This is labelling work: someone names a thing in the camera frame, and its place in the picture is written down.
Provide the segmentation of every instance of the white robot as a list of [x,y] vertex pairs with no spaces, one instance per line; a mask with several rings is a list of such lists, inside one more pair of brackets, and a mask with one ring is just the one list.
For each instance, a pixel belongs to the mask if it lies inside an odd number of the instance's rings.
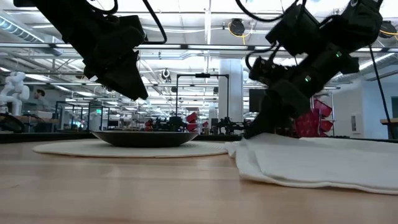
[[11,72],[6,77],[6,85],[0,92],[0,113],[8,113],[7,103],[12,103],[11,114],[21,115],[22,101],[29,99],[29,87],[24,85],[26,75],[23,72]]

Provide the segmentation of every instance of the black bowl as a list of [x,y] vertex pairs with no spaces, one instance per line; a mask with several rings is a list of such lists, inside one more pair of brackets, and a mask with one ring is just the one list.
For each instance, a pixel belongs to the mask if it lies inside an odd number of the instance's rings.
[[147,131],[93,131],[92,133],[100,140],[116,147],[176,147],[198,135]]

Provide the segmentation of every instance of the white pillar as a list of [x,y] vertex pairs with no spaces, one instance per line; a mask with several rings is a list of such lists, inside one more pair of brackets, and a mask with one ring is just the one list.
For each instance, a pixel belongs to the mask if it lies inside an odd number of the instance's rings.
[[218,79],[218,118],[227,116],[227,99],[229,98],[229,118],[234,122],[243,121],[243,68],[241,59],[220,59],[220,75],[229,75]]

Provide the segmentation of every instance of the folded cloth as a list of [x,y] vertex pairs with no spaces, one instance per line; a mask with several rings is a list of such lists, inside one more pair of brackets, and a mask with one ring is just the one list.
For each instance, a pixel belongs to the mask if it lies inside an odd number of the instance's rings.
[[261,134],[224,146],[245,179],[398,194],[398,145],[394,143]]

